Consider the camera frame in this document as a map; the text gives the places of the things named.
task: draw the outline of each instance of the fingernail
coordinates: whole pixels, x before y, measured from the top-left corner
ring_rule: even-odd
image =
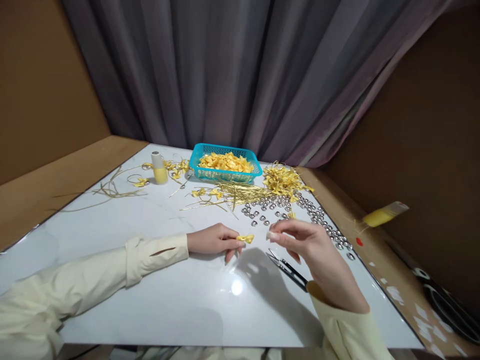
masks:
[[[280,236],[275,232],[269,231],[269,232],[266,233],[266,238],[270,239],[270,242],[275,242],[275,241],[278,241],[280,239]]]

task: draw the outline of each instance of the glue bottle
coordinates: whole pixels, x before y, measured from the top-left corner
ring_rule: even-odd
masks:
[[[151,164],[153,165],[153,176],[155,176],[156,183],[165,184],[169,176],[164,165],[164,159],[158,151],[151,153]]]
[[[397,215],[406,212],[409,209],[403,202],[395,201],[390,205],[375,210],[363,218],[363,222],[371,228],[385,224],[392,220]]]

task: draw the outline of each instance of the cardboard wall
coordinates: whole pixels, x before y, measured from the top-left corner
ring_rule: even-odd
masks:
[[[0,1],[0,185],[110,135],[60,0]]]
[[[479,311],[480,7],[442,15],[401,60],[326,166],[370,212],[410,210],[384,229]]]

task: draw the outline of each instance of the white marble table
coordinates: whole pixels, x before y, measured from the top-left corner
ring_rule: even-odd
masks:
[[[190,150],[150,144],[122,168],[151,162],[152,151],[159,151],[167,160],[180,160],[180,156],[189,159],[191,155]],[[115,181],[120,192],[135,189],[126,182],[127,176],[134,173],[153,177],[152,171],[129,171]],[[112,174],[107,174],[103,181],[108,181]],[[255,184],[261,186],[262,180],[263,177],[258,177]],[[186,189],[167,199],[179,185],[172,180],[165,185],[153,181],[145,187],[146,196],[113,199],[81,211],[55,214],[0,256],[0,293],[15,280],[44,267],[121,247],[137,235],[161,237],[222,222],[241,235],[255,235],[239,258],[234,257],[225,265],[223,255],[192,255],[186,261],[152,273],[138,285],[120,290],[95,308],[68,319],[61,330],[65,341],[165,346],[320,345],[323,332],[310,296],[265,256],[265,251],[273,247],[281,257],[289,259],[284,249],[265,240],[268,226],[257,220],[258,226],[252,227],[252,220],[244,216],[241,206],[235,209],[238,219],[216,206],[180,210],[196,201],[185,195],[202,185],[192,178]],[[316,203],[311,194],[304,195]],[[65,210],[84,208],[102,200],[101,195],[83,194]],[[263,212],[259,206],[256,209],[270,222],[277,220],[276,210]],[[296,204],[292,210],[299,219],[310,220]],[[332,224],[328,216],[325,219]],[[345,257],[347,250],[341,253]],[[362,263],[358,259],[346,261],[371,306],[386,345],[422,349]],[[293,259],[289,262],[311,280],[305,264],[298,265]]]

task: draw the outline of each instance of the pale yellow jacket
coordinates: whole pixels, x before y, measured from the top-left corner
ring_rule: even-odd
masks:
[[[47,268],[16,282],[0,297],[0,359],[55,359],[63,345],[62,320],[79,315],[143,276],[189,257],[185,234],[154,240],[134,238],[118,248]],[[371,314],[355,314],[326,304],[308,284],[325,332],[320,359],[389,360]],[[259,349],[184,348],[189,359],[257,359]],[[144,359],[159,359],[157,351]]]

